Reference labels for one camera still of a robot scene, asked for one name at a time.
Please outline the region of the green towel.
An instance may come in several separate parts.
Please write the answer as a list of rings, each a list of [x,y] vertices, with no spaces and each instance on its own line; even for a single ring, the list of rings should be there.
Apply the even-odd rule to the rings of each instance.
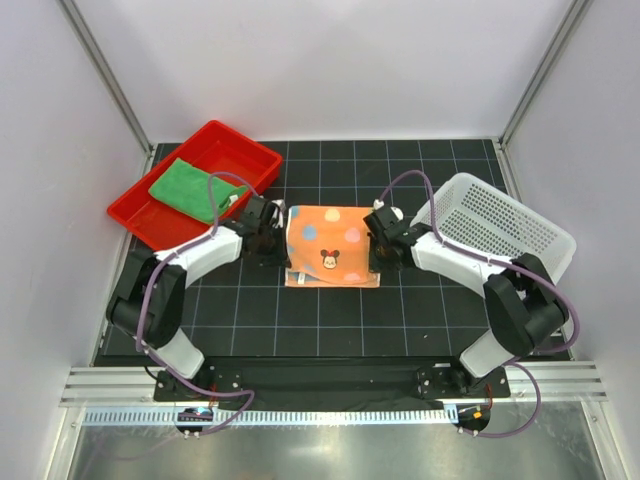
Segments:
[[[234,185],[228,175],[212,177],[193,165],[176,159],[151,185],[148,193],[162,204],[205,224],[215,220],[213,201],[221,217],[248,190]]]

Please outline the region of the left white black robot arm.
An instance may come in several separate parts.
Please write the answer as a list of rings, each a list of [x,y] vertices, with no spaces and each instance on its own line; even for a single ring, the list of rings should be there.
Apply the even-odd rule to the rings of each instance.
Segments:
[[[111,294],[109,323],[128,334],[138,351],[177,374],[177,389],[190,400],[208,395],[212,377],[201,369],[204,354],[181,328],[186,290],[247,255],[265,266],[289,264],[283,200],[253,196],[236,217],[177,247],[129,253]]]

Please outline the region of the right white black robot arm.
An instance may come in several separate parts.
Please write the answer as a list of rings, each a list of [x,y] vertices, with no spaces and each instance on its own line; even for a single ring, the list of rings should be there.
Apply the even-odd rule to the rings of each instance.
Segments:
[[[434,226],[401,219],[388,205],[372,210],[364,224],[373,271],[432,272],[484,300],[488,330],[459,354],[450,372],[460,395],[475,395],[487,375],[533,353],[570,318],[567,301],[532,254],[492,257],[442,236]]]

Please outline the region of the orange beige towel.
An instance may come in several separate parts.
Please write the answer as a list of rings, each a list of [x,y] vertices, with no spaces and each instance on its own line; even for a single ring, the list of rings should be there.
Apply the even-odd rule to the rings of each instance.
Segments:
[[[293,288],[377,288],[369,269],[367,207],[296,205],[289,209],[286,247]]]

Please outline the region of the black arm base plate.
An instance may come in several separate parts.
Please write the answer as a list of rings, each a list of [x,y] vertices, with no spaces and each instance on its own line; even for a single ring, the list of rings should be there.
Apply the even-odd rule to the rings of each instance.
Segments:
[[[213,400],[236,410],[252,391],[254,411],[374,412],[485,403],[511,394],[504,368],[474,378],[453,357],[208,357],[193,382],[201,393],[160,370],[153,398]]]

